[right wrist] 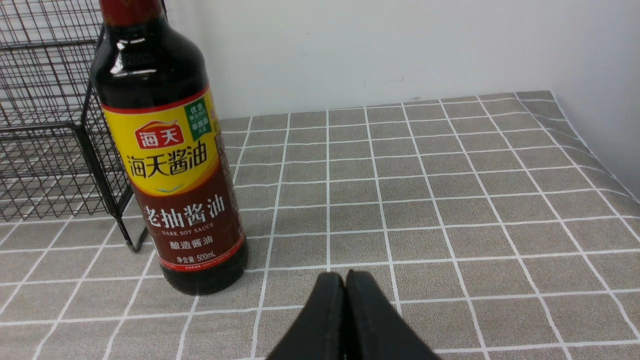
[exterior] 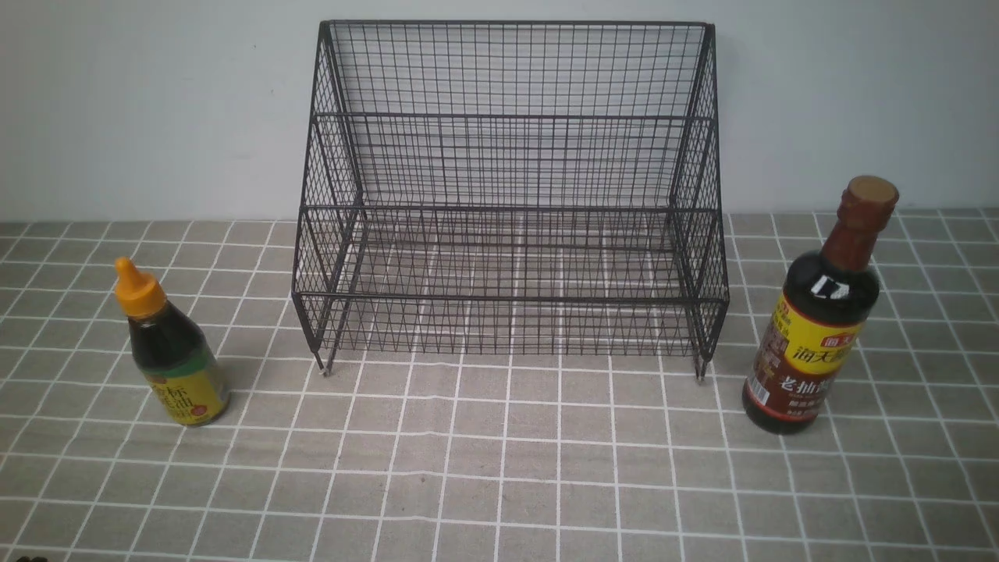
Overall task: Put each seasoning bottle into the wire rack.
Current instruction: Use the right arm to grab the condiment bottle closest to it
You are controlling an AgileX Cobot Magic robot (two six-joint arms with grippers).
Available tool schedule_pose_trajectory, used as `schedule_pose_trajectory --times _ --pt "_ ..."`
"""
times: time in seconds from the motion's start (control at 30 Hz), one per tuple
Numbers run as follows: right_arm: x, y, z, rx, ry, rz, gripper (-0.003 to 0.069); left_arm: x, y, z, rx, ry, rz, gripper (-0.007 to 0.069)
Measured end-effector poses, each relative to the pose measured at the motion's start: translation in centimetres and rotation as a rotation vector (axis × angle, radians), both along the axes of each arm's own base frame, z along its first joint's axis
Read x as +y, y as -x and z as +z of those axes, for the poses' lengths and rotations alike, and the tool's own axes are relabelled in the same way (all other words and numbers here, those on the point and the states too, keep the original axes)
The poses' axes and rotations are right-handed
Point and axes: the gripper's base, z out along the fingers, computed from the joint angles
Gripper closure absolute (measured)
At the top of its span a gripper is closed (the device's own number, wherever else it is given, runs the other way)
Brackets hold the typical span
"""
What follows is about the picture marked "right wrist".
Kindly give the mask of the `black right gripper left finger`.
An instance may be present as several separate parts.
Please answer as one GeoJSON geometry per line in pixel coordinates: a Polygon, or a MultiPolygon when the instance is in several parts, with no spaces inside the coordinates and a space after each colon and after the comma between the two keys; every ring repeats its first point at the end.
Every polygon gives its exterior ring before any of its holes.
{"type": "Polygon", "coordinates": [[[342,360],[345,303],[341,276],[321,273],[301,312],[267,356],[268,360],[342,360]]]}

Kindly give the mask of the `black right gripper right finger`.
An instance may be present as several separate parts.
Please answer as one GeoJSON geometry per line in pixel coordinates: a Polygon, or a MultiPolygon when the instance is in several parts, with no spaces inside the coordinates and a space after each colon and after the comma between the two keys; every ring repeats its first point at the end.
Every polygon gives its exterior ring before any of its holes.
{"type": "Polygon", "coordinates": [[[387,300],[371,273],[351,269],[345,286],[347,360],[438,360],[387,300]]]}

